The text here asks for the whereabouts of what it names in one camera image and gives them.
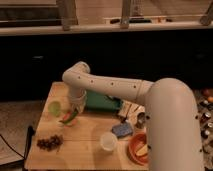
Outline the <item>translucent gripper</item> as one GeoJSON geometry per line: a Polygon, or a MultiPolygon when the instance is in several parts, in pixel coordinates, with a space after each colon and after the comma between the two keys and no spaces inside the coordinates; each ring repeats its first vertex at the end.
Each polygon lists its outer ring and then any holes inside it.
{"type": "Polygon", "coordinates": [[[82,113],[86,105],[86,95],[83,94],[81,97],[69,97],[70,107],[72,111],[82,113]]]}

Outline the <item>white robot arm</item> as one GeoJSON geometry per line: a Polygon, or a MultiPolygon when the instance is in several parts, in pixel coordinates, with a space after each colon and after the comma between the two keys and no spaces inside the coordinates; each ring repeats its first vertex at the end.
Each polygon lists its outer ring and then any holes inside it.
{"type": "Polygon", "coordinates": [[[65,70],[62,80],[75,107],[88,90],[145,107],[149,171],[205,171],[198,108],[184,82],[92,75],[82,61],[65,70]]]}

